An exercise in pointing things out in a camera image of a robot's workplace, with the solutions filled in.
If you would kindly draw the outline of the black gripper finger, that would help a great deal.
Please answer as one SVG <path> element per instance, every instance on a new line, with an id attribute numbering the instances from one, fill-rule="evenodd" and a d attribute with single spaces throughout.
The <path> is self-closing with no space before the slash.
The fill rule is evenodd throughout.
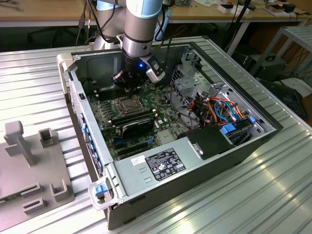
<path id="1" fill-rule="evenodd" d="M 123 89 L 127 94 L 131 94 L 131 86 L 129 81 L 129 73 L 126 71 L 119 71 L 112 76 L 112 80 L 116 86 Z"/>
<path id="2" fill-rule="evenodd" d="M 134 86 L 134 89 L 133 89 L 133 94 L 138 94 L 141 89 L 142 89 L 142 86 L 144 85 L 144 83 L 146 82 L 146 78 L 145 79 L 142 79 L 138 84 L 136 84 Z"/>

